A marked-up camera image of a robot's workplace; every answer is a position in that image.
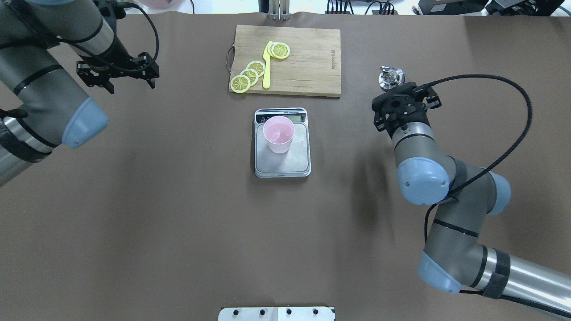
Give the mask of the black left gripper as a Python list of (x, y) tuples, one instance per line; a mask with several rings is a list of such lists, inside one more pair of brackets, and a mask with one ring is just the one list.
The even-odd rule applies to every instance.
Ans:
[(88, 86), (98, 86), (113, 94), (112, 78), (130, 77), (142, 79), (155, 89), (155, 81), (160, 77), (159, 65), (147, 52), (131, 56), (123, 43), (114, 38), (109, 49), (100, 55), (80, 55), (76, 73)]

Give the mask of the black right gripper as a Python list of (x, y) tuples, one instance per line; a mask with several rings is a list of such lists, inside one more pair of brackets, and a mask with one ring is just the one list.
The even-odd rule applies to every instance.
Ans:
[(373, 123), (378, 132), (387, 131), (392, 137), (412, 122), (430, 126), (427, 110), (439, 107), (441, 99), (431, 86), (406, 82), (372, 100)]

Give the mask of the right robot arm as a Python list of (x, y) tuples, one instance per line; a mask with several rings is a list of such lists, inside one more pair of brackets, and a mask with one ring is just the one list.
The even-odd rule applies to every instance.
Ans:
[(570, 277), (479, 244), (485, 218), (505, 209), (508, 181), (437, 146), (427, 111), (440, 106), (430, 85), (388, 85), (372, 101), (374, 125), (392, 140), (397, 181), (415, 205), (436, 209), (418, 266), (430, 286), (449, 294), (507, 300), (570, 319)]

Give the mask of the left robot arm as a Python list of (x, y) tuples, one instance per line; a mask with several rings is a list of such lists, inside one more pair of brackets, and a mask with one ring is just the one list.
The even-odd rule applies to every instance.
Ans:
[(146, 81), (160, 76), (158, 53), (128, 53), (117, 35), (126, 0), (3, 0), (1, 81), (22, 102), (1, 110), (1, 184), (55, 148), (79, 148), (109, 124), (96, 101), (49, 53), (65, 43), (78, 55), (76, 73), (88, 87), (114, 93), (113, 78)]

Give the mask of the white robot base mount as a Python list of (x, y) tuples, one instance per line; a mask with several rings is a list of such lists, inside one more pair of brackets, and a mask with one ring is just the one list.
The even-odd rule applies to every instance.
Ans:
[(227, 307), (218, 314), (219, 321), (336, 321), (334, 307), (277, 306)]

